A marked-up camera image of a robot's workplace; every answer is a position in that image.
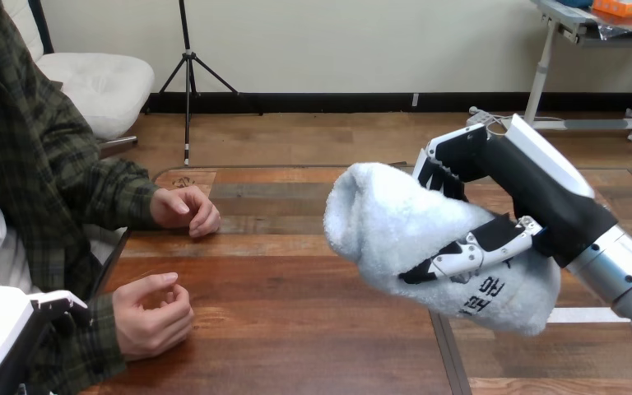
black baseboard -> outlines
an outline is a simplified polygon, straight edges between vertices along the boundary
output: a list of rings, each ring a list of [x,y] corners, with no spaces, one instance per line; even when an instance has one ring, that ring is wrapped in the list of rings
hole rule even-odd
[[[191,99],[193,114],[246,114],[254,108],[265,113],[389,113],[467,112],[476,106],[485,111],[523,112],[527,92],[420,93],[413,106],[412,93],[202,93]],[[151,94],[144,109],[152,113],[185,113],[185,94]],[[632,109],[632,93],[545,93],[540,111],[626,111]]]

person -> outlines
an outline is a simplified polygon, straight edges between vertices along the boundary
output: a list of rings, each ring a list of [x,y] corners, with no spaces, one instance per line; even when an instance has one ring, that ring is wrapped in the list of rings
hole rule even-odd
[[[192,327],[188,292],[172,272],[91,299],[103,260],[88,237],[92,226],[188,227],[197,238],[220,223],[198,188],[169,191],[138,165],[100,159],[85,119],[34,64],[0,1],[0,285],[69,290],[93,317],[72,333],[47,331],[26,375],[28,393],[78,393],[130,360],[169,350]],[[141,308],[158,290],[167,290],[166,301]]]

tripod leg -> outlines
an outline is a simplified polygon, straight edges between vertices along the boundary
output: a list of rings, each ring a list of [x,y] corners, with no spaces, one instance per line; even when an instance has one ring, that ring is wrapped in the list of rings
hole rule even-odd
[[[173,78],[175,78],[175,75],[178,74],[178,70],[180,70],[180,66],[183,66],[183,63],[185,63],[185,55],[183,55],[183,58],[180,59],[180,62],[178,62],[178,66],[176,66],[175,70],[173,70],[173,72],[170,74],[170,77],[168,77],[168,80],[166,80],[163,87],[161,87],[159,93],[163,93],[165,91],[165,88],[168,87],[168,84],[170,84],[170,82],[173,81]]]
[[[190,166],[190,67],[192,60],[187,58],[188,66],[185,68],[185,161]]]
[[[193,98],[197,99],[200,95],[198,94],[197,88],[195,88],[195,70],[192,61],[188,62],[188,67],[190,67],[190,87],[193,88]]]
[[[246,104],[251,109],[251,111],[253,111],[254,113],[257,113],[257,114],[259,114],[261,116],[263,115],[263,111],[260,109],[259,106],[253,105],[253,103],[251,103],[250,100],[248,100],[245,96],[241,95],[236,89],[234,89],[233,86],[229,85],[229,82],[226,82],[226,81],[224,81],[223,78],[219,77],[219,74],[215,73],[214,70],[210,69],[209,66],[207,66],[202,60],[200,60],[200,58],[198,58],[198,56],[196,54],[193,54],[193,60],[195,60],[195,62],[199,63],[200,66],[204,67],[205,70],[207,70],[210,74],[212,74],[217,80],[219,80],[219,82],[224,84],[224,86],[229,88],[230,91],[234,92],[234,94],[237,95],[240,99],[245,101]]]
[[[180,62],[178,62],[178,66],[175,67],[175,70],[173,70],[173,72],[170,74],[170,77],[168,77],[168,80],[166,80],[165,84],[161,87],[161,90],[159,91],[159,95],[165,92],[165,88],[167,88],[168,84],[170,84],[170,82],[173,81],[173,78],[175,77],[175,75],[178,74],[178,70],[180,70],[180,66],[183,66],[183,63],[185,62],[186,62],[185,55],[183,55],[183,57],[180,59]],[[147,106],[146,109],[144,110],[144,114],[149,114],[150,112],[151,112],[151,109]]]

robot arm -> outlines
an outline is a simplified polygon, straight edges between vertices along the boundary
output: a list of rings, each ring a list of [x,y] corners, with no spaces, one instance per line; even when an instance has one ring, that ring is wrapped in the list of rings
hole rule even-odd
[[[518,221],[497,216],[401,274],[404,281],[433,281],[534,248],[632,320],[632,237],[594,200],[583,176],[519,116],[503,137],[478,124],[433,139],[413,171],[423,187],[464,201],[462,184],[486,176],[513,199]]]

shirt sleeve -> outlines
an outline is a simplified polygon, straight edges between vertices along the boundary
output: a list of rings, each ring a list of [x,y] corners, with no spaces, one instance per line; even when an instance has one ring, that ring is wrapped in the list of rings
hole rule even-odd
[[[78,328],[71,336],[51,329],[45,336],[28,371],[27,386],[33,392],[75,395],[126,369],[115,334],[112,295],[88,305],[93,318],[88,328]]]
[[[37,84],[46,123],[40,140],[58,191],[82,223],[107,229],[156,227],[151,197],[158,189],[145,169],[127,160],[100,158],[91,127],[78,109],[32,63],[29,81]]]

